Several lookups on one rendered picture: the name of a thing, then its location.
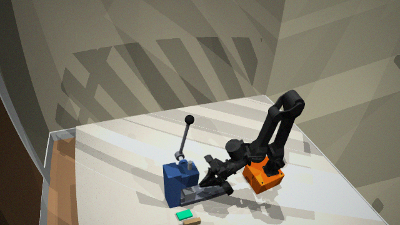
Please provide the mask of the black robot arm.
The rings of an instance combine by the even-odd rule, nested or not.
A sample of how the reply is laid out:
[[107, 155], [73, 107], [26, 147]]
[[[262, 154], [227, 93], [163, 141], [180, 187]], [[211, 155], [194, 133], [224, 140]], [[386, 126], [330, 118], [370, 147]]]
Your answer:
[[[280, 111], [282, 105], [284, 110]], [[283, 160], [284, 145], [288, 140], [294, 120], [301, 115], [304, 107], [305, 102], [298, 92], [289, 90], [280, 96], [275, 104], [268, 109], [266, 120], [255, 141], [252, 143], [244, 143], [243, 139], [240, 141], [237, 139], [228, 141], [225, 148], [231, 160], [236, 165], [237, 170], [240, 170], [247, 164], [251, 166], [251, 162], [261, 163], [267, 155], [269, 160], [262, 167], [267, 177], [279, 174], [278, 170], [285, 166]], [[274, 142], [268, 144], [280, 121], [281, 123]], [[222, 162], [216, 158], [209, 163], [211, 170], [220, 175], [221, 178], [228, 175], [231, 171], [231, 167], [228, 168], [227, 164], [227, 161]]]

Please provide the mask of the blue arbor press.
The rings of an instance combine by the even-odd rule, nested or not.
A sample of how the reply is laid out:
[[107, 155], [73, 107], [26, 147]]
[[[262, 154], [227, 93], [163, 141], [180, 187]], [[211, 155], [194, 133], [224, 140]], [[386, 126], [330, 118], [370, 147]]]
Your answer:
[[[185, 159], [183, 153], [189, 126], [194, 122], [194, 117], [192, 115], [187, 115], [185, 117], [185, 122], [186, 128], [182, 137], [181, 148], [174, 154], [176, 160], [179, 161], [178, 164], [176, 164], [176, 162], [163, 164], [164, 196], [169, 208], [180, 208], [180, 206], [183, 207], [201, 201], [207, 201], [227, 194], [222, 186], [200, 187], [198, 184], [199, 171], [193, 161], [187, 161], [187, 159]], [[181, 189], [190, 190], [193, 186], [196, 190], [196, 198], [185, 201], [186, 198]]]

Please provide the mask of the green flat block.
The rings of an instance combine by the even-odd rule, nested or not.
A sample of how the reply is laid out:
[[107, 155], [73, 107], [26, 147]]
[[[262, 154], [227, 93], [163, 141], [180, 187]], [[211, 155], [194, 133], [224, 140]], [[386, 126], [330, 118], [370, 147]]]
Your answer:
[[189, 209], [186, 211], [177, 212], [176, 215], [180, 221], [193, 217], [193, 214], [191, 213], [191, 211]]

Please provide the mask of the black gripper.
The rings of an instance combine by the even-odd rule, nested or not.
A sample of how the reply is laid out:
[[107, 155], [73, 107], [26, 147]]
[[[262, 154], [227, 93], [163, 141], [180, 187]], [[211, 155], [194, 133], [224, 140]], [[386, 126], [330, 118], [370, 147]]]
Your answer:
[[[208, 164], [213, 160], [213, 158], [211, 157], [210, 154], [204, 156], [204, 158]], [[205, 188], [205, 187], [209, 187], [209, 186], [220, 186], [220, 187], [222, 186], [222, 188], [224, 189], [225, 193], [227, 193], [228, 196], [230, 196], [233, 193], [233, 191], [234, 191], [233, 188], [228, 183], [228, 181], [225, 181], [225, 180], [227, 180], [228, 177], [231, 176], [233, 173], [236, 174], [238, 169], [236, 168], [236, 165], [233, 163], [233, 161], [231, 159], [230, 160], [226, 159], [225, 161], [228, 162], [228, 164], [226, 166], [228, 168], [231, 167], [231, 171], [226, 176], [221, 178], [220, 175], [218, 175], [217, 173], [214, 173], [211, 170], [211, 167], [210, 168], [208, 167], [208, 171], [207, 171], [205, 178], [199, 183], [200, 188]]]

